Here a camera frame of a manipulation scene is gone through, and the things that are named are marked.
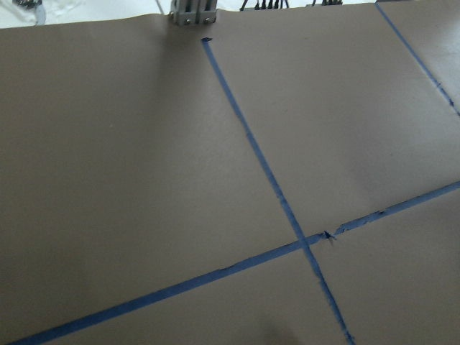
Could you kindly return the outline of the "far black orange connector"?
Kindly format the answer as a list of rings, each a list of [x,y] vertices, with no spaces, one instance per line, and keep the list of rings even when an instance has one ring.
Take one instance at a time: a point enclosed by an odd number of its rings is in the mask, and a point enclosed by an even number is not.
[[[243,0],[239,11],[260,11],[273,9],[289,9],[290,3],[288,0]]]

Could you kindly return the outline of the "black orange connector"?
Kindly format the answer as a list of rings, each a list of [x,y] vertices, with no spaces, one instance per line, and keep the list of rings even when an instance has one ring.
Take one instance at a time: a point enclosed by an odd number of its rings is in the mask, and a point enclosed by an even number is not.
[[[239,11],[260,11],[273,9],[289,9],[290,3],[288,0],[243,0]]]
[[[342,0],[310,0],[305,6],[340,6],[342,4]]]

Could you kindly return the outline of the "near black orange connector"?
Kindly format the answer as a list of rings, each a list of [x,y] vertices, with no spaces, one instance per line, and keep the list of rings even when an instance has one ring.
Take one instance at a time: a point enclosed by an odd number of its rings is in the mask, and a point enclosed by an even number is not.
[[[310,0],[305,6],[340,6],[342,4],[342,0]]]

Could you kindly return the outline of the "aluminium frame post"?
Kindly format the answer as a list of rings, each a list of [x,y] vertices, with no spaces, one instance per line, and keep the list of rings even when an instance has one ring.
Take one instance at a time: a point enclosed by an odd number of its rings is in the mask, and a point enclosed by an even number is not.
[[[170,13],[178,26],[213,24],[217,15],[217,0],[172,0]]]

